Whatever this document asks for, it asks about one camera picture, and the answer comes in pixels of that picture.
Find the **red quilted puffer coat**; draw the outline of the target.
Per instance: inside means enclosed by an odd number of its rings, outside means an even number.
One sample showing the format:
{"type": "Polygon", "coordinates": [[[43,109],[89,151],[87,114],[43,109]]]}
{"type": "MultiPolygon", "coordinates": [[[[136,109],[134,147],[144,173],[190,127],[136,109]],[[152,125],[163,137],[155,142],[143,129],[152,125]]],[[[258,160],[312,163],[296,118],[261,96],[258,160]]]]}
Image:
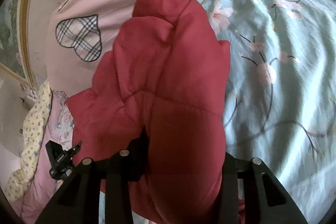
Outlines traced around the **red quilted puffer coat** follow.
{"type": "Polygon", "coordinates": [[[92,86],[68,98],[74,159],[102,160],[146,130],[149,168],[129,185],[131,207],[156,223],[203,223],[226,153],[224,93],[230,43],[196,0],[137,0],[92,86]]]}

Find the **white floral ruffled pillow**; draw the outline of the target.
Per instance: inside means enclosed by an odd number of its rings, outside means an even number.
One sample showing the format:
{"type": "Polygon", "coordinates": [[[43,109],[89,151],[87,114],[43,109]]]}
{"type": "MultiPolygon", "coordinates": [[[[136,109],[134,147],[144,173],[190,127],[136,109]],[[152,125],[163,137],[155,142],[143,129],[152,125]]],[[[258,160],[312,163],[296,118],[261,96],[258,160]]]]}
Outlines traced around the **white floral ruffled pillow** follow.
{"type": "Polygon", "coordinates": [[[52,128],[52,140],[61,144],[63,148],[70,149],[75,123],[67,106],[68,97],[64,92],[55,90],[52,95],[56,99],[56,102],[53,103],[56,108],[56,119],[52,128]]]}

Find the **yellow floral small blanket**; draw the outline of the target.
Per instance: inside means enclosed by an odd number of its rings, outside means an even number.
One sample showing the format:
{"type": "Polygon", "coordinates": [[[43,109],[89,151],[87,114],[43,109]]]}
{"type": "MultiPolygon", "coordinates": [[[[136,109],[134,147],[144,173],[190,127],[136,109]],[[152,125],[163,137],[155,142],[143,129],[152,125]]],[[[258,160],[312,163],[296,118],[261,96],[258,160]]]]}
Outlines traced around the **yellow floral small blanket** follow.
{"type": "Polygon", "coordinates": [[[4,194],[9,202],[20,199],[29,189],[37,171],[44,131],[52,105],[52,90],[48,80],[40,86],[37,100],[23,122],[23,151],[20,168],[14,171],[6,184],[4,194]]]}

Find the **framed landscape painting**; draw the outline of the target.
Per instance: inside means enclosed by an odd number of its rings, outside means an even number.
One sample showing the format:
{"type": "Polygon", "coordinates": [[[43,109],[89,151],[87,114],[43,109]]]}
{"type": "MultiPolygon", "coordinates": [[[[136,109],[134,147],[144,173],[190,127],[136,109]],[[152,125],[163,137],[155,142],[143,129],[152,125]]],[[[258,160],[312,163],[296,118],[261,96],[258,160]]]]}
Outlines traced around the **framed landscape painting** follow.
{"type": "Polygon", "coordinates": [[[29,58],[30,0],[1,0],[1,70],[34,88],[29,58]]]}

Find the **pink duvet with plaid hearts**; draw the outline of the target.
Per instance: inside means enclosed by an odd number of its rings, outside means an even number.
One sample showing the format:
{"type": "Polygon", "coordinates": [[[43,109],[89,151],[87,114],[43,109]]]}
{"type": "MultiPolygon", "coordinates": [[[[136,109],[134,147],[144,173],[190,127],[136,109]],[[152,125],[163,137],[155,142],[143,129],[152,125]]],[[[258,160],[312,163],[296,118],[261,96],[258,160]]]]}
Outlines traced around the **pink duvet with plaid hearts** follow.
{"type": "MultiPolygon", "coordinates": [[[[131,19],[137,0],[69,0],[51,15],[44,42],[47,46],[47,80],[53,91],[64,92],[68,98],[89,89],[104,54],[111,51],[122,25],[131,19]]],[[[49,174],[51,164],[46,144],[52,140],[56,119],[56,99],[52,95],[51,112],[44,131],[37,171],[23,197],[12,202],[15,209],[23,209],[27,223],[37,222],[43,209],[65,180],[54,180],[49,174]]]]}

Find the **light blue floral quilt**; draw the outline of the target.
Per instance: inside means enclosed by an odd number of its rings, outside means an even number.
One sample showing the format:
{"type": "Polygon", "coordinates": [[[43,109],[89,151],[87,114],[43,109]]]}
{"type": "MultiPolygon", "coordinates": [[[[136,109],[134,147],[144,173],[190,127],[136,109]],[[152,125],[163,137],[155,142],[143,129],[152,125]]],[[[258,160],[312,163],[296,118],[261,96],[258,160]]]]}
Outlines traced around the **light blue floral quilt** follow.
{"type": "Polygon", "coordinates": [[[335,201],[335,0],[197,0],[231,44],[228,153],[259,157],[308,223],[335,201]]]}

